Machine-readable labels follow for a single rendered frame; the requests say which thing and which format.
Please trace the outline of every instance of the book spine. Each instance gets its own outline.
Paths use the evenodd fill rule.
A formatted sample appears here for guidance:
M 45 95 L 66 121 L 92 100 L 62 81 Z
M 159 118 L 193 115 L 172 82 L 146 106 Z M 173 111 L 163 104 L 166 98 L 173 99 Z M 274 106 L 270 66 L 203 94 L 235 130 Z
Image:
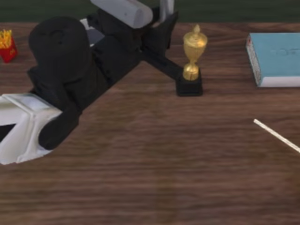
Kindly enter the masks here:
M 256 57 L 255 49 L 253 46 L 253 42 L 251 40 L 251 35 L 249 34 L 247 38 L 247 43 L 246 43 L 246 49 L 248 52 L 251 68 L 254 74 L 255 82 L 257 86 L 260 86 L 261 84 L 261 71 L 259 68 L 258 60 Z

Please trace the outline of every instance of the table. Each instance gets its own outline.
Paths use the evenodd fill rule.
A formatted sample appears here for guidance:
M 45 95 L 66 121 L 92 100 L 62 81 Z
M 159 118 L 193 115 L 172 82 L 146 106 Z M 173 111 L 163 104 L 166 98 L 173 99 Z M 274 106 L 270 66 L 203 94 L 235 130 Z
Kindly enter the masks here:
M 33 23 L 12 29 L 20 51 L 0 63 L 0 92 L 26 92 L 35 65 Z M 298 225 L 300 156 L 253 123 L 300 145 L 300 92 L 258 89 L 245 51 L 249 32 L 300 31 L 300 23 L 200 23 L 204 95 L 177 97 L 150 65 L 82 115 L 50 155 L 0 167 L 3 225 Z M 167 56 L 187 63 L 177 24 Z

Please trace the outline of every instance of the blue book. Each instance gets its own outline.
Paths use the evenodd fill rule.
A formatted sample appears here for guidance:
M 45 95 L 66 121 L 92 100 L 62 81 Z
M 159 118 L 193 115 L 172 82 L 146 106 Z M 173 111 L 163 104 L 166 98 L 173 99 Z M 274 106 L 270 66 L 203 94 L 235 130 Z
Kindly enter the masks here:
M 250 33 L 246 49 L 258 87 L 300 87 L 300 33 Z

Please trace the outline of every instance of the trophy base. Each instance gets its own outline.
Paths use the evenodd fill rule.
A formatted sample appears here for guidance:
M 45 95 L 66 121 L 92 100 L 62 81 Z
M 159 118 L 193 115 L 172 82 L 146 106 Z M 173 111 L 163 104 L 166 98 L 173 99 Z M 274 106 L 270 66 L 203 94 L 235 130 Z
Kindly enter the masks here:
M 201 73 L 196 80 L 186 80 L 182 75 L 176 79 L 176 93 L 181 97 L 201 96 L 203 94 Z

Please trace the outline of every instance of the trophy finial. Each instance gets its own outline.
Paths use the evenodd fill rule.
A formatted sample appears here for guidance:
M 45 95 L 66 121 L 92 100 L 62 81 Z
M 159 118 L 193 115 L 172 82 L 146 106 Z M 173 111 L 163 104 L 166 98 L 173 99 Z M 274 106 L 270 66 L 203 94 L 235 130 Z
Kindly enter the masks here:
M 196 62 L 203 54 L 207 45 L 207 37 L 200 31 L 200 26 L 197 24 L 191 32 L 187 33 L 183 37 L 184 52 L 190 61 L 184 66 L 183 77 L 189 81 L 193 81 L 198 78 L 199 67 L 196 65 Z

